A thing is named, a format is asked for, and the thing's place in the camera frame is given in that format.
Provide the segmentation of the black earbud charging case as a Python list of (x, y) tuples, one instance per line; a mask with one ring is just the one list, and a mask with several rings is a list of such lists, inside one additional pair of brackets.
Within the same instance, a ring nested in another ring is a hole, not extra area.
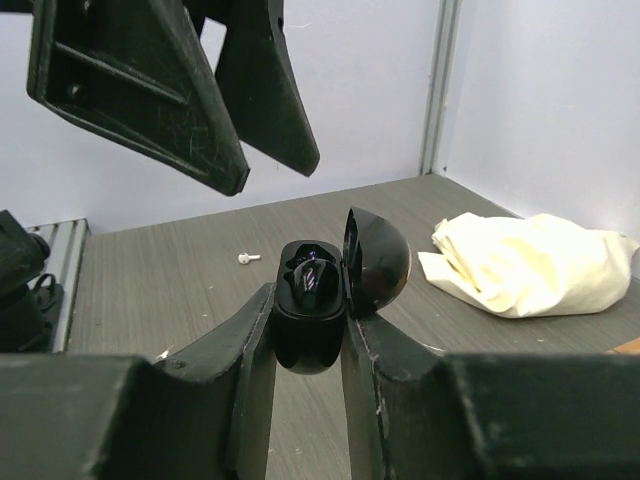
[[(302, 262), (324, 259), (338, 271), (335, 300), (314, 310), (300, 309), (292, 295), (293, 271)], [(275, 355), (285, 369), (315, 375), (339, 356), (348, 319), (361, 319), (392, 303), (411, 271), (409, 243), (390, 221), (367, 210), (349, 210), (343, 246), (296, 240), (281, 252), (269, 323)]]

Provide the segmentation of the cream cloth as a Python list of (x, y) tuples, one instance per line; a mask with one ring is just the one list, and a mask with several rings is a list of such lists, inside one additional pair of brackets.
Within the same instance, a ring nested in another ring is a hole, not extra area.
[(602, 312), (627, 293), (639, 244), (539, 214), (470, 212), (436, 225), (436, 252), (418, 255), (426, 280), (480, 310), (522, 319)]

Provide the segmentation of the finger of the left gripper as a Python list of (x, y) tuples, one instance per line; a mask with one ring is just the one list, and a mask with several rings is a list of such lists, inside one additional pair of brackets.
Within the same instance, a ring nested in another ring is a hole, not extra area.
[(241, 141), (310, 176), (320, 153), (306, 115), (284, 35), (282, 1), (232, 1), (216, 68)]
[(226, 195), (249, 166), (180, 1), (35, 1), (27, 93)]

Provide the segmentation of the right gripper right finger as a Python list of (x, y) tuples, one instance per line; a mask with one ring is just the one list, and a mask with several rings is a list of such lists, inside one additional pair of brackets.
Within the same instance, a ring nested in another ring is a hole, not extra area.
[(350, 320), (342, 381), (355, 479), (635, 479), (639, 360), (437, 355)]

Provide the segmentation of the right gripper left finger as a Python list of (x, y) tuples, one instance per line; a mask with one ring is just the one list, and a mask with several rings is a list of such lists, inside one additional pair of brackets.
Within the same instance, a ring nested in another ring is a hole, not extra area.
[(158, 362), (5, 354), (5, 479), (261, 479), (275, 381), (275, 287)]

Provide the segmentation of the black earbud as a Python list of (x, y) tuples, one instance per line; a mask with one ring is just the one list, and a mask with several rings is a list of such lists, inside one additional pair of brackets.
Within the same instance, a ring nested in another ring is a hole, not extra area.
[(328, 306), (335, 300), (338, 286), (338, 271), (328, 260), (306, 260), (293, 271), (292, 295), (300, 309), (314, 310)]

